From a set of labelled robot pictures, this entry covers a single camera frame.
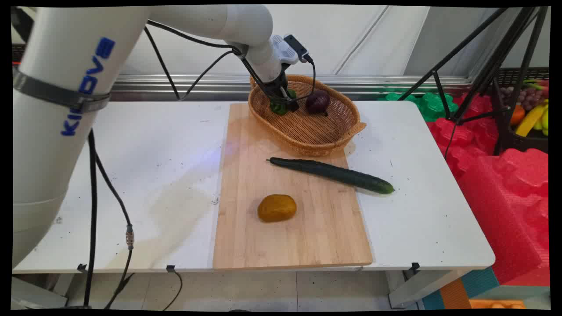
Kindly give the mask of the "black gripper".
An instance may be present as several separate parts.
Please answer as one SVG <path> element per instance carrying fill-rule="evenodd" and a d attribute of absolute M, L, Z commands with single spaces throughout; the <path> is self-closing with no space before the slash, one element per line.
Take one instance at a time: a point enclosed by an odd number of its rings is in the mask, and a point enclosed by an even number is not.
<path fill-rule="evenodd" d="M 270 109 L 284 109 L 295 112 L 299 110 L 298 98 L 290 97 L 288 92 L 288 80 L 284 70 L 281 70 L 279 76 L 271 81 L 263 81 L 263 92 L 270 100 Z"/>

